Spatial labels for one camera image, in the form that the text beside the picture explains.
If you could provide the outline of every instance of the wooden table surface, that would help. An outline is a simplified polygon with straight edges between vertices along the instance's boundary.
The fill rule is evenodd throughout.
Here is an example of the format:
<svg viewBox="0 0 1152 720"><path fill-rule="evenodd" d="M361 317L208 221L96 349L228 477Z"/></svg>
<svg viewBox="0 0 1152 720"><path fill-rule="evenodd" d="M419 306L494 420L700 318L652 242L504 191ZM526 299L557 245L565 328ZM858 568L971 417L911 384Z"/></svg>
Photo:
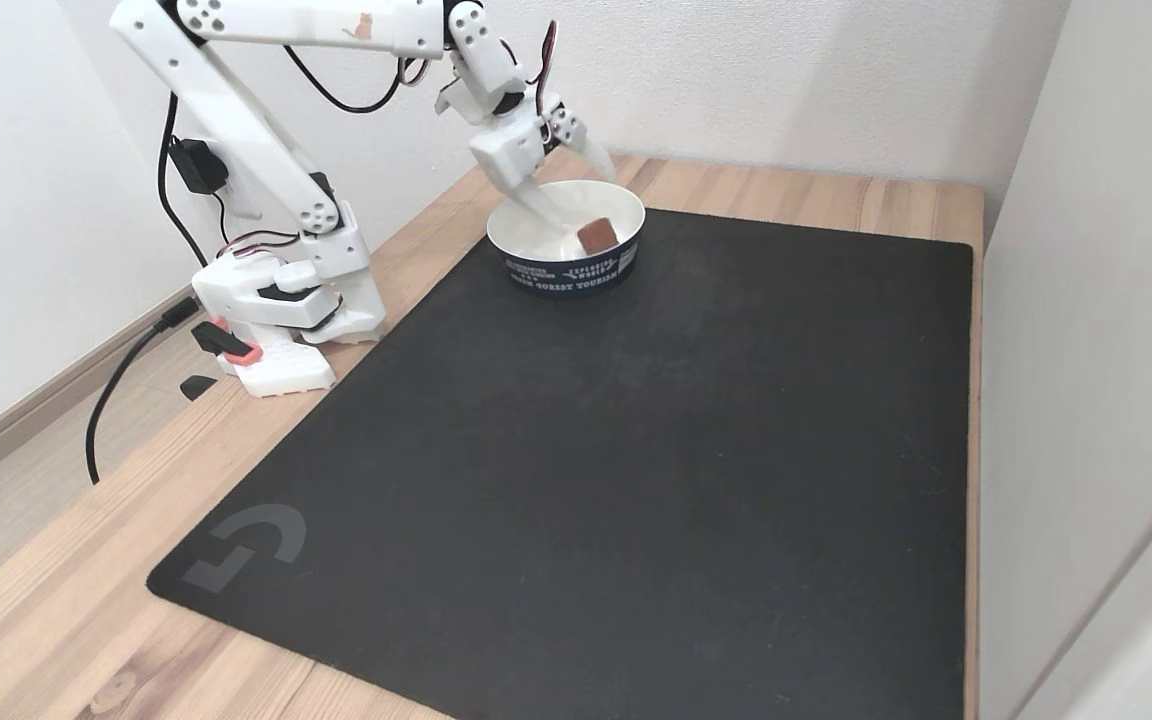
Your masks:
<svg viewBox="0 0 1152 720"><path fill-rule="evenodd" d="M963 184L616 158L652 209L963 242L975 270L967 717L975 718L983 196ZM556 152L539 179L590 177ZM500 200L475 169L372 258L397 323L483 236ZM366 347L332 347L340 374ZM323 393L253 400L223 379L0 568L0 719L444 717L161 601L147 571Z"/></svg>

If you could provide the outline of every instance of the wall outlet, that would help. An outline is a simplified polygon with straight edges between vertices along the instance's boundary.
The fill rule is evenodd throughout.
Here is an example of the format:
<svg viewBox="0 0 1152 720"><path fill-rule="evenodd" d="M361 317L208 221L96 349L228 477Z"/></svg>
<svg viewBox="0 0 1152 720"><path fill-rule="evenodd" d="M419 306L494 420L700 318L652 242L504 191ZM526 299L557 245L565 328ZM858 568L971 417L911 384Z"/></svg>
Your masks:
<svg viewBox="0 0 1152 720"><path fill-rule="evenodd" d="M206 142L207 149L214 152L215 158L220 158L225 168L229 169L229 179L225 182L225 187L215 191L215 195L220 196L220 200L223 200L225 213L233 218L262 219L260 205L256 204L256 195L252 192L252 181L247 177L247 170L238 164L238 160L234 160L233 156L225 150L225 145L218 141L205 136L198 137L197 141Z"/></svg>

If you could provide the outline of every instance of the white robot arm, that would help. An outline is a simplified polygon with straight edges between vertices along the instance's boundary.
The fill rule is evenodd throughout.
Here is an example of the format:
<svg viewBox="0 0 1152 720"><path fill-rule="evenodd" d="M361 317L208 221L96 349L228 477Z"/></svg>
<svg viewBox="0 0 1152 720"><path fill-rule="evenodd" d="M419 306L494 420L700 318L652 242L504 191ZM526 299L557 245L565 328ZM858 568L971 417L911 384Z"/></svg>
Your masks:
<svg viewBox="0 0 1152 720"><path fill-rule="evenodd" d="M301 250L223 255L194 278L212 331L238 341L212 350L256 396L332 386L321 353L296 338L379 340L385 310L353 210L211 41L353 47L426 61L450 55L456 78L439 92L435 111L455 109L480 127L470 142L475 159L500 191L553 227L593 218L568 215L536 187L532 176L550 150L570 146L614 176L585 124L545 92L556 28L529 82L477 0L123 0L109 25L300 223ZM237 351L243 346L250 353Z"/></svg>

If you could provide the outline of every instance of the brown cube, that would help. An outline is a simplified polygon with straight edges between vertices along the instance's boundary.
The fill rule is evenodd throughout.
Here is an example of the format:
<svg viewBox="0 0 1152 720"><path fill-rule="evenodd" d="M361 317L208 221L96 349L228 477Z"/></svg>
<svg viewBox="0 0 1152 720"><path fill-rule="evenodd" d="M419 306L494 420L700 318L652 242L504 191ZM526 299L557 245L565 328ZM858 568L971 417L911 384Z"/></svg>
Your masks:
<svg viewBox="0 0 1152 720"><path fill-rule="evenodd" d="M612 227L612 220L607 218L596 219L592 223L585 225L579 232L581 247L584 247L585 255L599 255L617 245L616 228Z"/></svg>

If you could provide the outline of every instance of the desk mat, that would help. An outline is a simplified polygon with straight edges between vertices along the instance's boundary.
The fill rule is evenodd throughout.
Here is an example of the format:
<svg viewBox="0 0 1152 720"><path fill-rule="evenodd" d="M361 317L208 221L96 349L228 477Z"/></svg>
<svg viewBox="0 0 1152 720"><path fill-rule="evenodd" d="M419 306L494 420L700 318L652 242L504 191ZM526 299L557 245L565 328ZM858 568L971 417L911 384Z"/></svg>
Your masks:
<svg viewBox="0 0 1152 720"><path fill-rule="evenodd" d="M457 720L963 717L972 249L643 233L477 243L147 586Z"/></svg>

